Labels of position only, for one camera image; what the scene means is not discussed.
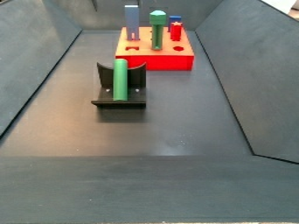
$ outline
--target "blue block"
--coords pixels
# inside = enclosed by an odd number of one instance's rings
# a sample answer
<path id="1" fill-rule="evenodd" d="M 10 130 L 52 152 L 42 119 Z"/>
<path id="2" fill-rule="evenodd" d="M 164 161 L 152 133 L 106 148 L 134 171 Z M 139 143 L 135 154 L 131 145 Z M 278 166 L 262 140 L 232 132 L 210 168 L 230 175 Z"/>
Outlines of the blue block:
<path id="1" fill-rule="evenodd" d="M 139 40 L 139 7 L 126 5 L 126 35 L 127 40 Z"/>
<path id="2" fill-rule="evenodd" d="M 170 16 L 170 20 L 168 20 L 168 32 L 171 31 L 172 23 L 182 22 L 182 21 L 183 21 L 183 17 L 180 17 L 180 16 Z"/>

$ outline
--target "gray wall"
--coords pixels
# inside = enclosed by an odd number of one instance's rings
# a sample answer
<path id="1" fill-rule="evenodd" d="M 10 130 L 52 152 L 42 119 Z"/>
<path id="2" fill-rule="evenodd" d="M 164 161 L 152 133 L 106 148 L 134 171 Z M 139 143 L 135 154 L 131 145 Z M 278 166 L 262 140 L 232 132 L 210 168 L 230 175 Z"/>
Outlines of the gray wall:
<path id="1" fill-rule="evenodd" d="M 119 30 L 126 26 L 124 5 L 128 0 L 95 0 L 98 11 L 91 0 L 54 0 L 68 12 L 84 30 Z M 188 30 L 195 30 L 204 18 L 211 14 L 222 0 L 143 0 L 140 25 L 148 24 L 148 14 L 163 10 L 167 14 L 182 15 Z"/>
<path id="2" fill-rule="evenodd" d="M 224 0 L 196 33 L 254 152 L 299 163 L 299 23 Z"/>
<path id="3" fill-rule="evenodd" d="M 0 136 L 79 33 L 52 0 L 0 4 Z"/>

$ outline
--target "black stand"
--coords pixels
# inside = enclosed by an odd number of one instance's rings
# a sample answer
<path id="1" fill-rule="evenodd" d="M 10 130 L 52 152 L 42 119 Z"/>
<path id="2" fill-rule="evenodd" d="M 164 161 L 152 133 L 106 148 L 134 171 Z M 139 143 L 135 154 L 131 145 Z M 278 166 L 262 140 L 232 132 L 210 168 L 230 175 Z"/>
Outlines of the black stand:
<path id="1" fill-rule="evenodd" d="M 114 68 L 98 63 L 98 74 L 102 88 L 99 97 L 91 103 L 106 108 L 144 108 L 146 107 L 146 63 L 127 69 L 127 101 L 114 101 Z"/>

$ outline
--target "red block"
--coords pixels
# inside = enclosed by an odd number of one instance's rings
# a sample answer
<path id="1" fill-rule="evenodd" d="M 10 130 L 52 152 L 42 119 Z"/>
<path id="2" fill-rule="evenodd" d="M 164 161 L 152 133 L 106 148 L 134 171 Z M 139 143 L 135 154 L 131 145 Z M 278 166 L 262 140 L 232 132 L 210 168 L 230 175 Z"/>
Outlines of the red block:
<path id="1" fill-rule="evenodd" d="M 152 27 L 140 27 L 140 40 L 127 40 L 127 29 L 122 30 L 116 48 L 116 59 L 128 62 L 128 68 L 146 63 L 147 70 L 192 70 L 194 52 L 191 43 L 182 28 L 182 40 L 172 41 L 167 27 L 163 28 L 163 50 L 154 51 Z"/>
<path id="2" fill-rule="evenodd" d="M 183 34 L 183 23 L 178 23 L 178 22 L 172 23 L 171 40 L 180 41 L 182 34 Z"/>

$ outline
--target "green rod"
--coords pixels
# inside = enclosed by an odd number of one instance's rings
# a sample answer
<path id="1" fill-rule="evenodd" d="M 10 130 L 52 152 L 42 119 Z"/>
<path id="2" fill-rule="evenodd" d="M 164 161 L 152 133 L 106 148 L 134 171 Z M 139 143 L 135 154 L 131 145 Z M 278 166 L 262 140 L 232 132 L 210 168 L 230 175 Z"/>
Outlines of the green rod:
<path id="1" fill-rule="evenodd" d="M 163 50 L 164 27 L 159 24 L 152 26 L 152 49 Z"/>
<path id="2" fill-rule="evenodd" d="M 127 101 L 127 60 L 115 59 L 114 101 Z"/>

